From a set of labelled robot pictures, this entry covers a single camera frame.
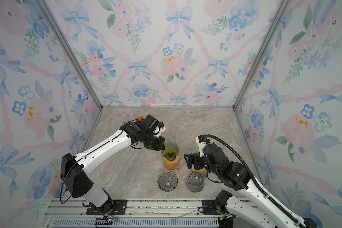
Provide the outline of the green ribbed dripper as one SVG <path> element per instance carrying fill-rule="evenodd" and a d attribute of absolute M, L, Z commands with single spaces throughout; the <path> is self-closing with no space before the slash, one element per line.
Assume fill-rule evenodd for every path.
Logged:
<path fill-rule="evenodd" d="M 161 151 L 162 156 L 169 161 L 175 160 L 177 155 L 179 154 L 178 145 L 174 142 L 167 142 L 164 145 L 165 150 Z"/>

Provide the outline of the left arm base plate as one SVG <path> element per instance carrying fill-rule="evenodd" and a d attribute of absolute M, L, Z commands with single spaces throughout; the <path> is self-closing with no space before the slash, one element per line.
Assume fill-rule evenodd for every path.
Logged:
<path fill-rule="evenodd" d="M 109 199 L 101 207 L 96 207 L 90 202 L 87 205 L 86 215 L 125 215 L 127 202 L 125 199 Z"/>

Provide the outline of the orange glass carafe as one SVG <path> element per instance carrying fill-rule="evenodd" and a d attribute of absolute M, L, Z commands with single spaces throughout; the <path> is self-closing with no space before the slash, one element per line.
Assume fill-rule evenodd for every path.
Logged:
<path fill-rule="evenodd" d="M 169 161 L 169 160 L 163 160 L 163 166 L 167 169 L 167 170 L 180 170 L 180 161 L 179 160 L 173 160 L 173 161 Z"/>

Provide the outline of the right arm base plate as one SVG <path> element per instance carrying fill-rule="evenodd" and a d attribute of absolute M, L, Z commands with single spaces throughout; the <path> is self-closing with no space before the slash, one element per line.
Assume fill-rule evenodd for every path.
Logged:
<path fill-rule="evenodd" d="M 198 212 L 203 215 L 215 215 L 220 217 L 230 214 L 227 212 L 226 201 L 215 201 L 214 199 L 202 200 L 202 206 L 198 208 Z"/>

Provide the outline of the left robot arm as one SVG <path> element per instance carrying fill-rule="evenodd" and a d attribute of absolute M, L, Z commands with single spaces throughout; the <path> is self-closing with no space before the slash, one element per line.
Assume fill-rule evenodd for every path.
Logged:
<path fill-rule="evenodd" d="M 94 184 L 89 174 L 102 162 L 120 150 L 142 143 L 148 150 L 162 151 L 165 148 L 164 123 L 152 115 L 122 123 L 107 139 L 76 155 L 66 154 L 61 161 L 60 177 L 63 186 L 73 198 L 85 198 L 101 214 L 110 214 L 115 206 L 110 195 Z"/>

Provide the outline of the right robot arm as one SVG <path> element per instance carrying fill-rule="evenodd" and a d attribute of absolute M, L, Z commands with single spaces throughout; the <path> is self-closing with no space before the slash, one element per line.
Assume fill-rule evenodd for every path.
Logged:
<path fill-rule="evenodd" d="M 240 192 L 253 206 L 237 199 L 228 191 L 221 191 L 215 199 L 217 211 L 222 215 L 240 217 L 259 228 L 316 228 L 311 218 L 292 212 L 239 162 L 230 161 L 215 143 L 200 143 L 199 152 L 184 155 L 189 169 L 206 169 L 217 176 L 225 186 Z"/>

